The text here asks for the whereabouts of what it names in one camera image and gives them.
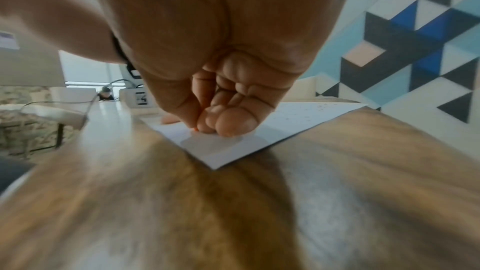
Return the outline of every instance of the black strap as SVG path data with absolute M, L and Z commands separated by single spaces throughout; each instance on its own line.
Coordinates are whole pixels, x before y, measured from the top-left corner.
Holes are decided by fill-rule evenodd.
M 111 40 L 113 41 L 113 46 L 115 47 L 116 53 L 117 53 L 126 63 L 129 64 L 129 63 L 130 63 L 130 60 L 129 60 L 129 58 L 127 57 L 127 55 L 125 55 L 124 50 L 122 50 L 122 47 L 120 46 L 119 40 L 117 39 L 117 37 L 115 37 L 115 35 L 114 35 L 113 32 L 111 33 Z

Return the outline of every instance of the hand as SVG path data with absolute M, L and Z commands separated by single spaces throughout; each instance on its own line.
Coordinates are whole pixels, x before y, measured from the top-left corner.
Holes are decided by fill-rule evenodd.
M 159 106 L 201 132 L 254 130 L 308 69 L 345 0 L 100 0 Z

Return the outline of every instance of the wood grain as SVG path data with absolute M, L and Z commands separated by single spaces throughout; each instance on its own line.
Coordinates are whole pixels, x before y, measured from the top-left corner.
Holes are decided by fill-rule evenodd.
M 218 171 L 120 103 L 89 119 L 1 198 L 1 269 L 480 269 L 480 165 L 378 111 Z

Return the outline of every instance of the table leg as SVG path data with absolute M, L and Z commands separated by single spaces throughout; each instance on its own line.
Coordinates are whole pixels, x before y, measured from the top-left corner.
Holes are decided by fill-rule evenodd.
M 62 140 L 64 138 L 64 127 L 65 127 L 65 125 L 63 123 L 58 124 L 58 129 L 56 130 L 55 149 L 60 148 L 60 146 L 62 145 Z

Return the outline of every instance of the geometric wall mural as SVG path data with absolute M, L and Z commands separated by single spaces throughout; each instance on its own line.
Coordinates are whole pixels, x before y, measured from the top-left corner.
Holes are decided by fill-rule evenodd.
M 423 125 L 442 117 L 443 128 L 457 135 L 470 128 L 480 142 L 480 0 L 379 0 L 323 49 L 313 64 L 318 96 L 367 103 L 399 119 L 401 111 L 429 108 L 422 113 L 432 117 L 408 122 L 461 146 L 448 130 Z

